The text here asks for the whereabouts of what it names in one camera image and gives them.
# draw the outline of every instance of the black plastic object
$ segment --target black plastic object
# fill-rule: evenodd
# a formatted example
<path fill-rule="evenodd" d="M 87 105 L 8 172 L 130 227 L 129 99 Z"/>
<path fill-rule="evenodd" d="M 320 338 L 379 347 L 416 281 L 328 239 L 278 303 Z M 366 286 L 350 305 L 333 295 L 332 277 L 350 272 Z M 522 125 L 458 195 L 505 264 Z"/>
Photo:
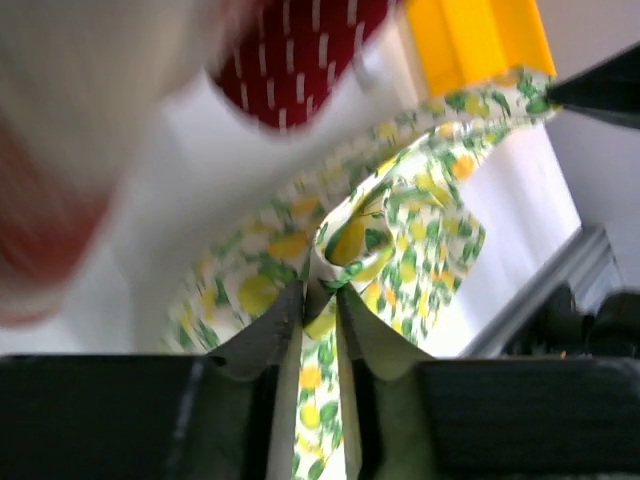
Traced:
<path fill-rule="evenodd" d="M 338 310 L 356 389 L 359 480 L 640 473 L 637 361 L 420 360 L 357 293 L 340 291 Z M 403 360 L 386 368 L 394 349 Z"/>
<path fill-rule="evenodd" d="M 297 282 L 208 356 L 1 359 L 0 478 L 264 479 L 301 313 Z"/>
<path fill-rule="evenodd" d="M 547 100 L 607 123 L 640 128 L 640 44 L 553 85 Z"/>

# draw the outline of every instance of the lemon print fabric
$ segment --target lemon print fabric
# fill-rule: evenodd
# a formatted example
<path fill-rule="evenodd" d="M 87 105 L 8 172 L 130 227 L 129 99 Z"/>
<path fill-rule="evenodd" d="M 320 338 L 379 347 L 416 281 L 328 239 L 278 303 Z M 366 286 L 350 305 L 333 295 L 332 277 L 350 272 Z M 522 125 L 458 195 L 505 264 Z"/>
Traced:
<path fill-rule="evenodd" d="M 346 464 L 334 293 L 350 283 L 423 348 L 485 239 L 458 188 L 510 131 L 552 114 L 548 81 L 514 69 L 371 129 L 285 182 L 188 272 L 168 311 L 172 352 L 216 348 L 294 280 L 328 299 L 305 325 L 292 479 L 326 479 L 329 463 Z"/>

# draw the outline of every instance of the yellow object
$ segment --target yellow object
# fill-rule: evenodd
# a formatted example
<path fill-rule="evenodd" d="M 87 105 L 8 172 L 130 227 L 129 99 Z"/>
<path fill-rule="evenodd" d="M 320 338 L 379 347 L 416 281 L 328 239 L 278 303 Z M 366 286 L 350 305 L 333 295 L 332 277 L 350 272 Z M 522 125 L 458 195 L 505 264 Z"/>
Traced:
<path fill-rule="evenodd" d="M 535 0 L 411 0 L 407 17 L 433 95 L 519 65 L 556 73 Z"/>
<path fill-rule="evenodd" d="M 336 248 L 329 254 L 329 261 L 334 265 L 348 265 L 356 258 L 362 248 L 364 240 L 364 223 L 355 218 L 344 229 Z"/>
<path fill-rule="evenodd" d="M 262 315 L 278 297 L 278 288 L 265 275 L 249 277 L 240 284 L 238 303 L 249 315 Z"/>
<path fill-rule="evenodd" d="M 300 370 L 300 387 L 315 390 L 322 383 L 322 372 L 318 367 L 309 366 Z"/>
<path fill-rule="evenodd" d="M 304 327 L 304 331 L 314 340 L 321 340 L 336 325 L 335 313 L 325 312 L 318 315 L 313 322 Z"/>
<path fill-rule="evenodd" d="M 388 246 L 386 250 L 380 253 L 380 257 L 373 264 L 371 264 L 368 268 L 365 268 L 360 273 L 353 277 L 354 282 L 370 282 L 374 278 L 376 278 L 382 269 L 385 267 L 389 260 L 393 256 L 393 247 Z"/>
<path fill-rule="evenodd" d="M 314 405 L 305 405 L 300 409 L 300 420 L 309 430 L 320 426 L 320 412 Z"/>

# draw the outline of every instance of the fabric bow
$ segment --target fabric bow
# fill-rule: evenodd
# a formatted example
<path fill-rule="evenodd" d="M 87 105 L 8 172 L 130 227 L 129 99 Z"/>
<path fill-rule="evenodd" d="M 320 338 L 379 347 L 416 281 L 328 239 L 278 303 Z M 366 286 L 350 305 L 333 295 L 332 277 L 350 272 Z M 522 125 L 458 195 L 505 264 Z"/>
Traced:
<path fill-rule="evenodd" d="M 285 184 L 188 273 L 169 309 L 173 352 L 212 350 L 289 282 L 307 282 L 314 318 L 300 358 L 293 478 L 346 468 L 333 293 L 351 283 L 380 321 L 424 349 L 485 238 L 458 186 L 509 132 L 553 114 L 548 82 L 514 69 L 371 129 Z"/>

